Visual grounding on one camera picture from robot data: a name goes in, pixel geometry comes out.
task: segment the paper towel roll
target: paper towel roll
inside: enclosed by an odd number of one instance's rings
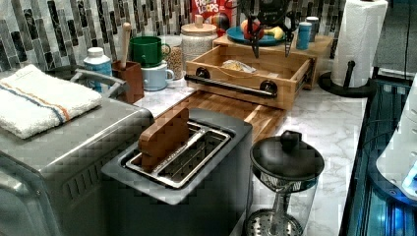
[[[331,71],[335,84],[343,86],[350,60],[356,65],[349,87],[358,88],[368,82],[386,11],[386,0],[346,0]]]

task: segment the paper towel holder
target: paper towel holder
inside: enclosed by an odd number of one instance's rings
[[[349,61],[347,63],[346,77],[344,79],[343,86],[335,84],[331,80],[331,72],[324,73],[319,78],[319,86],[325,91],[333,93],[335,95],[344,97],[373,97],[377,92],[377,83],[374,80],[368,79],[368,82],[358,88],[350,88],[350,79],[352,77],[353,68],[355,67],[355,61]]]

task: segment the green mug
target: green mug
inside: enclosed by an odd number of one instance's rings
[[[162,53],[162,45],[168,48],[168,52]],[[131,60],[141,63],[141,67],[150,68],[159,66],[162,59],[171,53],[171,48],[159,37],[139,36],[130,39],[130,51]]]

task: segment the water bottle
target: water bottle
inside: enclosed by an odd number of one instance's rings
[[[312,29],[311,23],[307,23],[307,22],[300,23],[299,28],[298,28],[298,37],[297,37],[297,45],[296,45],[297,49],[299,50],[309,49],[311,29]]]
[[[101,47],[91,47],[88,50],[88,57],[84,59],[84,65],[86,70],[94,71],[106,76],[112,76],[110,58],[104,55],[104,51]],[[108,85],[95,81],[88,81],[88,86],[101,93],[106,92],[109,89]]]

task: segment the striped towel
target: striped towel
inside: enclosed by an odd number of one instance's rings
[[[101,104],[101,95],[53,78],[34,65],[0,80],[0,127],[26,139]]]

